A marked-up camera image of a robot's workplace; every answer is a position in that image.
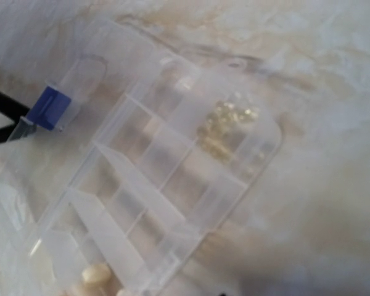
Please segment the clear plastic pill organizer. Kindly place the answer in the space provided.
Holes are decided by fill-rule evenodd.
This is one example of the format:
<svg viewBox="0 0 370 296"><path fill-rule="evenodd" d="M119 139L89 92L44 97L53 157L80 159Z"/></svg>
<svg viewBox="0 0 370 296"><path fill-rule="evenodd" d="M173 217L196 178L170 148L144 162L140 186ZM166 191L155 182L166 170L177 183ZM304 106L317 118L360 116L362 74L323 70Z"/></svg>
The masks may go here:
<svg viewBox="0 0 370 296"><path fill-rule="evenodd" d="M281 145L263 62L96 20L0 157L0 295L62 295L107 263L120 295L244 295L223 231ZM218 101L260 108L221 163L197 145Z"/></svg>

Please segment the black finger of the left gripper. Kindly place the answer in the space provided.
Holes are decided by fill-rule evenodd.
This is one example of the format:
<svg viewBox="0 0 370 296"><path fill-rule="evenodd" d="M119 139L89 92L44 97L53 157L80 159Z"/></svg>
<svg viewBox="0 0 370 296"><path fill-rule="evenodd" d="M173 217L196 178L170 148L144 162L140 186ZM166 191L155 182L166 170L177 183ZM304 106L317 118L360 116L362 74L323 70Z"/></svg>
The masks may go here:
<svg viewBox="0 0 370 296"><path fill-rule="evenodd" d="M29 111L29 107L0 92L0 114L12 121L12 124L0 128L0 144L9 139L20 119L25 117Z"/></svg>

